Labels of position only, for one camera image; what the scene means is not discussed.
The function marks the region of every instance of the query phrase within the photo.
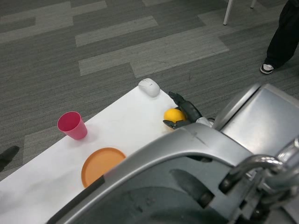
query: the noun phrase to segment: white shoe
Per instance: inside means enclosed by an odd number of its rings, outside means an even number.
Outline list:
[[[260,71],[261,73],[268,75],[274,71],[274,68],[270,64],[263,64],[260,68]]]

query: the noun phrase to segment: plastic cup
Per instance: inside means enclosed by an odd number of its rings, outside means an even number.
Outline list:
[[[62,115],[57,122],[58,129],[75,140],[87,135],[86,126],[78,112],[72,111]]]

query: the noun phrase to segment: yellow ball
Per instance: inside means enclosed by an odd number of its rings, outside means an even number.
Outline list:
[[[176,123],[179,120],[186,120],[186,117],[180,110],[171,108],[164,113],[164,120],[170,120]]]

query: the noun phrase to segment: white chair leg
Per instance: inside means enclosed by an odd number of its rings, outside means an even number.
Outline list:
[[[226,9],[226,14],[224,17],[223,25],[226,25],[228,23],[228,18],[230,15],[230,11],[232,10],[233,2],[234,2],[234,0],[229,0],[229,2],[228,2],[228,8]]]
[[[256,0],[252,0],[250,8],[254,8],[254,5],[256,4]]]

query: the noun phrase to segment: white computer mouse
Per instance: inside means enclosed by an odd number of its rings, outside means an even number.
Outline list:
[[[151,97],[156,97],[160,93],[160,87],[159,85],[152,79],[146,78],[144,80],[141,80],[138,84],[139,89],[141,89],[143,92],[148,94]]]

